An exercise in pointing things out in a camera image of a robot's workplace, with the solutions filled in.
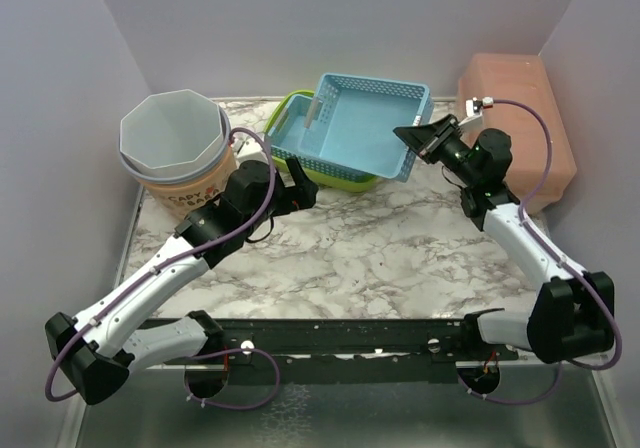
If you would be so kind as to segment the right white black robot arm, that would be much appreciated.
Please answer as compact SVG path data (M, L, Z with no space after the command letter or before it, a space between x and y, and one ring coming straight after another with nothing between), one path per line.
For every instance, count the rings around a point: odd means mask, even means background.
M532 222L505 182L512 162L506 133L486 129L467 145L453 115L394 133L421 160L441 164L462 182L465 216L507 252L537 293L523 313L493 309L466 316L469 328L460 333L459 346L467 357L481 359L504 344L555 363L614 346L611 278L562 254Z

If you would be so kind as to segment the pink translucent lidded box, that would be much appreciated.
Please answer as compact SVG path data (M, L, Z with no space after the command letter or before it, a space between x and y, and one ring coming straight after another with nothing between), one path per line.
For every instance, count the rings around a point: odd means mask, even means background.
M526 210L533 215L558 202L577 168L542 59L537 55L473 55L458 81L457 116L466 114L468 99L484 97L522 103L545 122L551 136L550 171ZM519 199L524 199L537 186L546 166L547 146L539 121L517 106L496 104L484 113L482 126L464 135L465 142L474 144L486 128L502 130L511 137L513 162L506 183Z

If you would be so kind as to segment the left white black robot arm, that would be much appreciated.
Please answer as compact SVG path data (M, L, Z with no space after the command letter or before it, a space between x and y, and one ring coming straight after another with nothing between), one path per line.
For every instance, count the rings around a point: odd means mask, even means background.
M298 159L286 164L292 185L272 164L243 162L224 191L191 211L134 275L76 315L58 312L46 322L52 369L64 373L74 394L96 405L136 371L177 359L206 363L225 356L227 338L203 311L156 328L142 325L175 293L250 243L262 223L315 205L317 185Z

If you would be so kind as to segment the large blue perforated basket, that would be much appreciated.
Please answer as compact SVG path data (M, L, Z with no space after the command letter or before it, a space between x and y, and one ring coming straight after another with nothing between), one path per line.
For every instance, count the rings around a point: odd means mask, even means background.
M425 84L326 73L307 111L298 148L314 159L405 182L415 155L394 129L427 122L433 109Z

